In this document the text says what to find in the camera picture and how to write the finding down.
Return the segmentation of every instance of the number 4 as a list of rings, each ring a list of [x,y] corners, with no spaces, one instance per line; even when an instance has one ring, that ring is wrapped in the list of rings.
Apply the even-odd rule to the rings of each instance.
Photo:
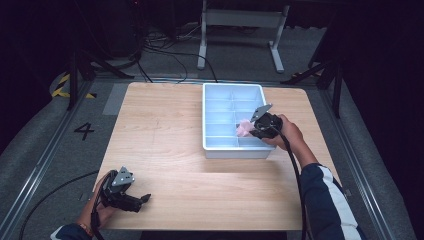
[[[91,123],[86,123],[84,125],[82,125],[81,127],[77,128],[74,130],[74,132],[79,132],[79,133],[84,133],[84,136],[82,137],[82,140],[85,141],[85,139],[87,138],[88,133],[90,132],[94,132],[94,130],[90,130],[91,127]]]

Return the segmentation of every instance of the metal stand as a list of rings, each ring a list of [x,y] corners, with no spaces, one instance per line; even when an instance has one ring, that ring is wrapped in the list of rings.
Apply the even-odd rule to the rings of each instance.
[[[257,12],[257,11],[235,11],[208,9],[207,0],[203,0],[202,8],[202,38],[200,40],[199,59],[197,68],[202,70],[205,68],[206,58],[206,27],[207,25],[222,26],[250,26],[250,27],[277,27],[277,34],[274,41],[269,42],[272,58],[278,73],[284,72],[284,67],[278,53],[278,45],[280,43],[281,34],[289,12],[289,6],[285,6],[280,12]]]

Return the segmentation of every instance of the person's hand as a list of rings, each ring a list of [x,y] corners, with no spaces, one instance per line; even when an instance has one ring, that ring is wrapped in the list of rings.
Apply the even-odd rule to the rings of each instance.
[[[311,163],[318,163],[315,155],[312,153],[309,146],[306,144],[303,139],[303,134],[296,124],[290,122],[286,116],[283,114],[279,115],[281,120],[283,120],[283,128],[281,133],[287,138],[290,143],[290,149],[296,155],[297,160],[302,168]],[[280,135],[270,139],[262,138],[262,141],[271,145],[277,145],[280,148],[287,151],[287,146],[284,144],[283,139]]]
[[[79,218],[76,221],[77,224],[84,224],[89,229],[90,232],[91,232],[91,212],[93,210],[93,206],[97,205],[97,203],[95,202],[96,196],[99,193],[100,187],[102,186],[102,183],[108,174],[109,173],[104,175],[97,182],[96,187],[94,189],[93,197],[84,206]],[[112,217],[113,213],[115,213],[117,210],[116,208],[113,208],[111,206],[105,207],[102,203],[100,203],[96,209],[97,209],[99,220],[100,220],[99,228],[103,227],[107,223],[107,221]]]
[[[283,121],[283,127],[281,129],[281,133],[286,136],[287,140],[290,142],[290,147],[292,150],[296,149],[300,145],[304,145],[305,141],[303,140],[303,134],[300,129],[296,126],[296,124],[292,123],[287,119],[287,117],[283,114],[278,115]],[[270,139],[270,138],[262,138],[267,144],[277,145],[283,150],[287,151],[287,146],[284,144],[283,139],[280,135]]]

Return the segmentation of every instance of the black cable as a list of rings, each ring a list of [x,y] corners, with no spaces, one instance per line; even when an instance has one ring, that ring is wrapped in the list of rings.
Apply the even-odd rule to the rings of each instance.
[[[187,77],[188,77],[188,71],[187,71],[187,68],[186,68],[186,66],[184,66],[184,64],[180,61],[180,60],[178,60],[178,58],[177,57],[175,57],[174,55],[172,55],[172,54],[167,54],[167,53],[161,53],[161,52],[150,52],[150,51],[147,51],[147,50],[143,50],[143,51],[145,51],[145,52],[148,52],[148,53],[153,53],[153,54],[162,54],[162,55],[165,55],[165,56],[171,56],[171,57],[173,57],[174,59],[175,59],[175,61],[177,61],[182,67],[183,67],[183,69],[184,69],[184,72],[185,72],[185,76],[184,76],[184,78],[182,79],[182,80],[179,80],[177,83],[181,83],[181,82],[184,82],[186,79],[187,79]]]
[[[178,52],[167,52],[167,51],[162,51],[162,50],[157,50],[157,49],[154,49],[154,48],[151,48],[151,47],[148,47],[148,46],[144,46],[145,48],[147,48],[147,49],[149,49],[149,50],[152,50],[152,51],[156,51],[156,52],[160,52],[160,53],[166,53],[166,54],[175,54],[175,55],[182,55],[182,56],[195,56],[195,57],[200,57],[200,58],[202,58],[202,59],[204,59],[205,60],[205,62],[208,64],[208,66],[210,67],[210,69],[211,69],[211,72],[212,72],[212,75],[213,75],[213,78],[214,78],[214,80],[215,80],[215,82],[216,83],[218,83],[218,79],[217,79],[217,77],[216,77],[216,74],[215,74],[215,71],[213,70],[213,68],[212,68],[212,65],[210,64],[210,62],[208,61],[208,59],[206,59],[205,57],[203,57],[203,56],[200,56],[199,54],[194,54],[194,53],[178,53]]]
[[[283,135],[283,133],[281,133],[280,130],[276,129],[273,126],[270,126],[270,128],[273,129],[275,132],[277,132],[278,135],[280,135],[280,137],[283,139],[284,145],[286,146],[286,149],[287,149],[287,153],[289,154],[290,160],[291,160],[292,165],[293,165],[294,173],[296,175],[297,188],[299,190],[300,207],[302,209],[302,240],[305,240],[306,239],[306,233],[307,233],[306,207],[305,207],[305,200],[302,196],[302,190],[301,190],[301,185],[300,185],[299,168],[297,167],[296,159],[294,158],[293,152],[291,150],[289,140],[286,138],[286,136]]]
[[[153,83],[153,81],[152,81],[152,79],[150,79],[150,77],[147,75],[147,73],[143,70],[143,68],[141,67],[141,65],[140,65],[140,62],[139,61],[137,61],[137,65],[138,65],[138,69],[140,70],[140,74],[143,76],[143,74],[144,74],[144,76],[146,76],[147,77],[147,79],[149,79],[149,81],[151,82],[151,83]]]
[[[40,206],[40,204],[41,203],[43,203],[50,195],[52,195],[53,193],[55,193],[55,192],[57,192],[59,189],[61,189],[61,188],[63,188],[63,187],[65,187],[66,185],[68,185],[68,184],[70,184],[70,183],[73,183],[73,182],[75,182],[75,181],[78,181],[78,180],[80,180],[80,179],[82,179],[82,178],[85,178],[85,177],[88,177],[88,176],[90,176],[90,175],[93,175],[93,174],[96,174],[96,173],[99,173],[99,170],[96,170],[96,171],[93,171],[93,172],[90,172],[90,173],[87,173],[87,174],[84,174],[84,175],[82,175],[82,176],[79,176],[79,177],[77,177],[77,178],[74,178],[74,179],[72,179],[72,180],[69,180],[69,181],[67,181],[67,182],[65,182],[64,184],[62,184],[62,185],[60,185],[59,187],[57,187],[57,188],[55,188],[53,191],[51,191],[51,192],[49,192],[46,196],[44,196],[40,201],[38,201],[37,202],[37,204],[35,204],[35,206],[31,209],[31,211],[29,212],[29,214],[27,215],[27,217],[25,218],[25,220],[24,220],[24,223],[22,224],[22,227],[21,227],[21,231],[20,231],[20,233],[19,233],[19,240],[22,240],[23,239],[23,236],[24,236],[24,232],[25,232],[25,227],[26,227],[26,224],[28,223],[28,221],[29,221],[29,219],[30,219],[30,217],[31,217],[31,215],[35,212],[35,210]]]
[[[106,56],[110,57],[111,59],[114,59],[114,57],[113,57],[112,55],[110,55],[110,54],[109,54],[109,53],[108,53],[108,52],[107,52],[107,51],[106,51],[106,50],[102,47],[102,45],[100,45],[100,43],[97,41],[96,37],[94,36],[93,32],[91,31],[91,27],[90,27],[90,25],[88,24],[87,19],[84,17],[84,13],[82,12],[82,10],[81,10],[81,8],[80,8],[79,4],[77,3],[77,1],[76,1],[76,0],[73,0],[73,2],[74,2],[74,4],[75,4],[75,6],[77,7],[79,14],[80,14],[81,18],[83,19],[84,24],[86,25],[87,30],[88,30],[88,32],[90,33],[91,38],[94,40],[94,42],[96,43],[96,45],[97,45],[97,46],[99,47],[99,49],[103,52],[103,54],[105,54]]]

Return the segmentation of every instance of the table top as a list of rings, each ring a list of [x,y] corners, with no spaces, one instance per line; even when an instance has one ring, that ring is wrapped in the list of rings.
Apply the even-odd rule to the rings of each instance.
[[[337,178],[306,93],[263,88],[304,134],[318,161]],[[139,213],[118,211],[106,228],[143,230],[300,230],[299,194],[288,154],[267,159],[206,159],[202,147],[202,86],[131,83],[98,179],[126,166],[127,194],[151,193]]]

